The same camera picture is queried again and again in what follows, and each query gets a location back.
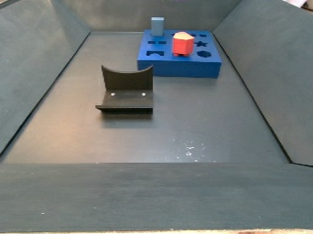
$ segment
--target gray floor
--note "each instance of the gray floor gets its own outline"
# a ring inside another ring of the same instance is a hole
[[[215,79],[153,78],[153,114],[107,115],[100,65],[136,70],[140,33],[92,33],[6,149],[6,164],[286,164],[234,68]]]

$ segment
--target blue block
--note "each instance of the blue block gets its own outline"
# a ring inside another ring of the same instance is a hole
[[[136,58],[137,69],[152,65],[153,76],[216,78],[220,72],[220,56],[207,31],[185,32],[193,36],[193,48],[188,57],[175,57],[171,52],[172,36],[179,30],[164,30],[153,37],[144,30]]]

